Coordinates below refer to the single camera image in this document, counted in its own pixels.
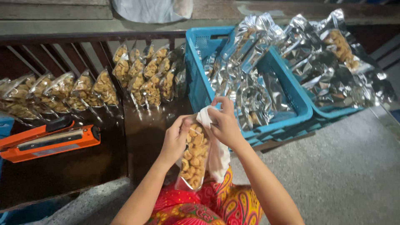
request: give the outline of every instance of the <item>gray floor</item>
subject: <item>gray floor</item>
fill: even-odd
[[[297,204],[306,224],[400,221],[400,145],[370,110],[303,139],[258,153]],[[234,183],[249,183],[238,159]],[[83,192],[35,224],[109,224],[132,192],[121,179]],[[261,224],[268,224],[264,217]]]

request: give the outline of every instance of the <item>crate handle hole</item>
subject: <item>crate handle hole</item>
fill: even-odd
[[[214,34],[210,36],[210,39],[227,39],[228,35],[227,34]]]

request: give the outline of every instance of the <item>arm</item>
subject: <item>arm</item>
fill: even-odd
[[[111,224],[139,225],[148,221],[167,171],[185,150],[185,140],[190,129],[190,121],[182,124],[185,117],[180,116],[166,131],[160,155]]]
[[[218,120],[218,125],[212,126],[211,131],[237,154],[268,221],[272,225],[303,225],[303,219],[288,192],[240,133],[233,102],[226,97],[216,97],[211,105],[215,106],[218,102],[222,103],[222,111],[208,110]]]

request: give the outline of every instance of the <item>white cloth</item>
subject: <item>white cloth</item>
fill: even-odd
[[[123,18],[140,23],[169,23],[190,19],[193,0],[112,0]]]
[[[197,114],[196,120],[203,125],[210,137],[211,147],[208,155],[208,171],[211,177],[218,183],[224,181],[224,176],[229,168],[230,153],[228,147],[222,144],[211,132],[211,123],[216,123],[216,119],[208,114],[207,109],[215,108],[214,106],[207,106],[200,110]]]

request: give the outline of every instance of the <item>red patterned clothing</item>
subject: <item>red patterned clothing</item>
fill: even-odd
[[[196,193],[164,187],[149,225],[257,225],[263,211],[249,185],[232,184],[231,168],[222,183],[204,179]]]

